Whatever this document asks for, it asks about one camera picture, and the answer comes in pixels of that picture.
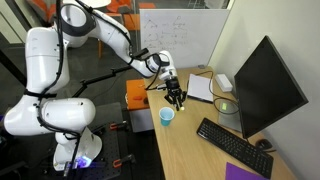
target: keyboard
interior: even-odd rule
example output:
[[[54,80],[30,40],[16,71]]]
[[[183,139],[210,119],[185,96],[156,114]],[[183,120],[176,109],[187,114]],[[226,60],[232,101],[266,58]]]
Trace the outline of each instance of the keyboard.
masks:
[[[270,179],[273,157],[251,145],[249,142],[232,134],[215,122],[204,118],[197,134],[232,157],[238,159],[263,177]]]

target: purple notebook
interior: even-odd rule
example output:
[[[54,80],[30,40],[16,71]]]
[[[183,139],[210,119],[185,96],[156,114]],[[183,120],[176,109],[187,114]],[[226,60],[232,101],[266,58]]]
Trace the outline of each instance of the purple notebook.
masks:
[[[227,162],[226,180],[267,180],[266,178],[253,174]]]

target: computer monitor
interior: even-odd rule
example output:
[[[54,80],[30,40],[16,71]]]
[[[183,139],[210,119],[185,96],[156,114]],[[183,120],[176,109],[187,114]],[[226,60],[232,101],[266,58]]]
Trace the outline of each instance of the computer monitor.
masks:
[[[308,103],[268,36],[234,76],[243,138]]]

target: white wall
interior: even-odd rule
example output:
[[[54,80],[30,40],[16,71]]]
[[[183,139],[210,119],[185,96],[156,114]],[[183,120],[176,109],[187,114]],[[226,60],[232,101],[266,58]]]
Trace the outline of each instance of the white wall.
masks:
[[[320,1],[236,0],[209,65],[233,76],[269,35],[309,103],[264,132],[298,179],[320,178]]]

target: paper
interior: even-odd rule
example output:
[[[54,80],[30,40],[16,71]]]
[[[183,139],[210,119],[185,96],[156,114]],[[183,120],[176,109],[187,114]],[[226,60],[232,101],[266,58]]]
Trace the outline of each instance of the paper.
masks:
[[[226,180],[267,180],[266,178],[253,174],[249,171],[239,168],[229,162],[226,167]]]
[[[212,89],[211,82],[212,81],[210,81],[209,78],[190,74],[188,84],[188,97],[212,103],[213,95],[210,92],[210,89]]]

